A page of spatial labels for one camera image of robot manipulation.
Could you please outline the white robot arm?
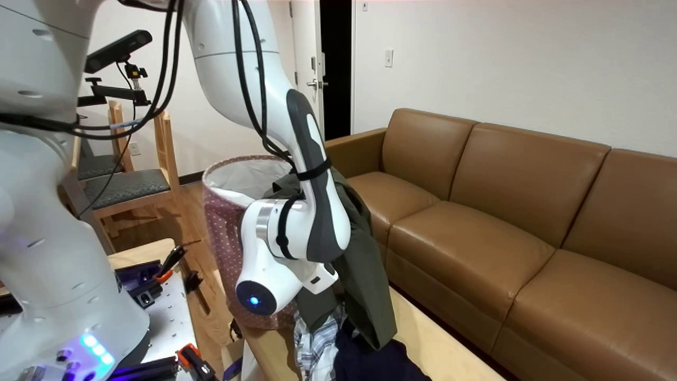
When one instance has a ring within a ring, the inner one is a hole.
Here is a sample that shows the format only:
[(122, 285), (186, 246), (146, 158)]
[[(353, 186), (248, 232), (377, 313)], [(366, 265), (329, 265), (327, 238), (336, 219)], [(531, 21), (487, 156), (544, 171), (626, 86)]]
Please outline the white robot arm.
[[(278, 66), (263, 0), (140, 0), (179, 18), (199, 83), (225, 118), (278, 143), (297, 198), (259, 198), (240, 222), (236, 298), (272, 316), (329, 288), (351, 238), (310, 103)], [(95, 231), (58, 198), (82, 131), (77, 83), (102, 0), (0, 0), (1, 283), (21, 305), (0, 337), (0, 381), (106, 381), (146, 352), (150, 317), (122, 291)]]

